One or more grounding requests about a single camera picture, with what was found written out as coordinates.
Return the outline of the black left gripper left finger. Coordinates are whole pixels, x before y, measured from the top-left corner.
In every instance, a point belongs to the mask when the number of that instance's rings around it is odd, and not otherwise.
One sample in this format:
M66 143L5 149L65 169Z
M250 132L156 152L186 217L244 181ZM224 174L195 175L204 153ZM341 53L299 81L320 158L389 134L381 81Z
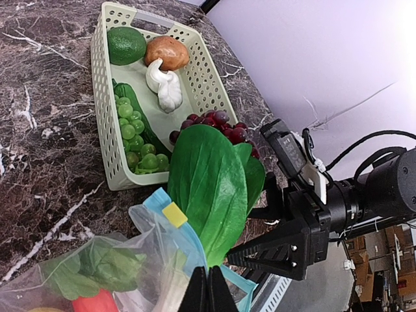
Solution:
M206 312L207 303L207 275L205 268L196 267L191 275L187 289L179 306L178 312Z

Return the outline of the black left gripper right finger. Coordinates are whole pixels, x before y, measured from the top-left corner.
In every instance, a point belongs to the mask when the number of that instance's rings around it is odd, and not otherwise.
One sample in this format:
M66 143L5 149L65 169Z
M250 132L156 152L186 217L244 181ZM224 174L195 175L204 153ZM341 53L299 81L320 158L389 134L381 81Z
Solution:
M209 269L207 282L209 312L238 312L219 266Z

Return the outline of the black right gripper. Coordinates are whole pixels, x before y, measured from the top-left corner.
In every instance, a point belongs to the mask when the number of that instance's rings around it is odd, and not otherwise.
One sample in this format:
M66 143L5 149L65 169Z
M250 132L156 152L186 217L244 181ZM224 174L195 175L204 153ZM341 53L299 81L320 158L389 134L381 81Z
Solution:
M302 281L308 266L327 258L330 212L310 189L281 188L273 172L266 174L263 191L266 206L253 208L248 218L285 224L232 248L227 261Z

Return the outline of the clear zip top bag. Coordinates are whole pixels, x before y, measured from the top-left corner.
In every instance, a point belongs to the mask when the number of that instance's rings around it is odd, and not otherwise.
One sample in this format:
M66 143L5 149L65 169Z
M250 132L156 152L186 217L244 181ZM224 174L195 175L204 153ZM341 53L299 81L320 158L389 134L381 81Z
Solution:
M250 310L255 283L208 267L198 236L163 189L129 216L138 236L96 236L33 266L1 288L1 310Z

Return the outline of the green toy leafy vegetable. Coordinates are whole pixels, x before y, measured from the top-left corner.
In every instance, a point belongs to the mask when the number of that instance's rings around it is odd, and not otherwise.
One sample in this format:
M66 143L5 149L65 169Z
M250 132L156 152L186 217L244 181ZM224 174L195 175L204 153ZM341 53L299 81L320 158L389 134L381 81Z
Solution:
M265 168L252 151L208 125L182 130L174 146L168 194L199 237L208 267L224 262L263 191Z

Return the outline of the red toy chili pepper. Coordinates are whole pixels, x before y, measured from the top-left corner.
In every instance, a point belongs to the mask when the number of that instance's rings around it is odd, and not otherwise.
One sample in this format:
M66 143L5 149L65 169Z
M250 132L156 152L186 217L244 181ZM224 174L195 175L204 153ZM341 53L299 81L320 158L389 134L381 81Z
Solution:
M41 271L49 288L73 302L93 298L100 291L135 290L146 258L144 253L94 240L78 251L47 261L41 265Z

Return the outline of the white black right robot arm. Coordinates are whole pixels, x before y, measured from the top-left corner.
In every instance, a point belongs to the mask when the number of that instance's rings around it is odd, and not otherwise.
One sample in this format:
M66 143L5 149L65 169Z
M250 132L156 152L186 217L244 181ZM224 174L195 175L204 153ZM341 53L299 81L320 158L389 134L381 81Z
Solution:
M293 181L279 188L272 172L263 189L267 206L249 215L276 218L279 224L232 248L226 259L300 281L309 265L327 258L332 233L342 241L415 219L415 150L391 147L373 153L353 178L334 183L326 203Z

